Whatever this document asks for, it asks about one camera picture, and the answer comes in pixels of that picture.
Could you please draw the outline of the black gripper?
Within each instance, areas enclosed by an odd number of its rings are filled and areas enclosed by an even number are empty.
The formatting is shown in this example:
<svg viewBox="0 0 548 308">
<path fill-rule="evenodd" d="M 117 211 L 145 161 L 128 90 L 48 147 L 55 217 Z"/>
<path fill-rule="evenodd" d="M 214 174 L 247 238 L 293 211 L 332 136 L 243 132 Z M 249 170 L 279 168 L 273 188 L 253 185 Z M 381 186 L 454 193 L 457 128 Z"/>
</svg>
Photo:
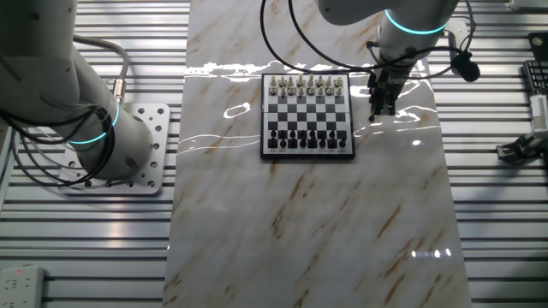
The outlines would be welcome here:
<svg viewBox="0 0 548 308">
<path fill-rule="evenodd" d="M 380 100 L 383 98 L 383 116 L 396 114 L 396 100 L 402 92 L 407 79 L 400 73 L 389 70 L 374 70 L 369 75 L 367 86 L 371 97 L 371 114 L 380 114 Z"/>
</svg>

